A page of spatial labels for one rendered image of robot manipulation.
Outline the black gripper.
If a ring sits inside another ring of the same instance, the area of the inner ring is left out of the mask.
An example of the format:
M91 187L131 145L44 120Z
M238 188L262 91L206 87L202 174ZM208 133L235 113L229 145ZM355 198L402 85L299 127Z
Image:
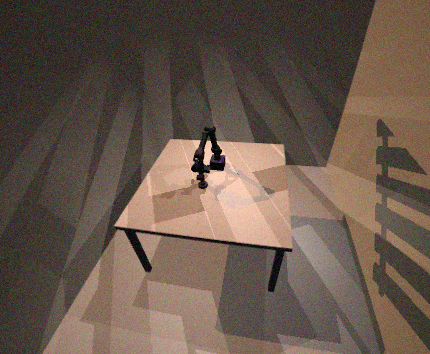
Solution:
M204 166L206 166L206 165L204 164ZM204 169L204 166L200 167L200 169L197 171L197 173L199 173L199 175L197 175L196 180L201 180L201 181L204 180L205 175L204 175L204 173L202 173L202 169Z

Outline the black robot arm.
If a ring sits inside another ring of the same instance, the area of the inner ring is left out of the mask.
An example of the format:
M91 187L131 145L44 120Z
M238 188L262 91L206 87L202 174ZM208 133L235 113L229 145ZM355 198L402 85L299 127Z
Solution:
M193 166L191 167L191 170L193 172L197 172L200 167L204 166L204 157L205 157L205 145L207 142L207 138L208 136L210 137L211 140L211 152L214 153L214 160L220 160L221 159L221 155L222 154L222 149L220 149L220 146L217 144L216 141L216 137L215 137L215 131L216 128L215 126L211 126L211 125L207 125L206 127L204 127L204 130L202 132L202 137L201 137L201 141L199 144L198 149L196 149L195 153L194 153L194 157L193 157L193 161L195 162L193 164ZM197 158L197 159L195 159ZM202 173L210 173L210 166L206 165L204 166L204 169L202 169Z

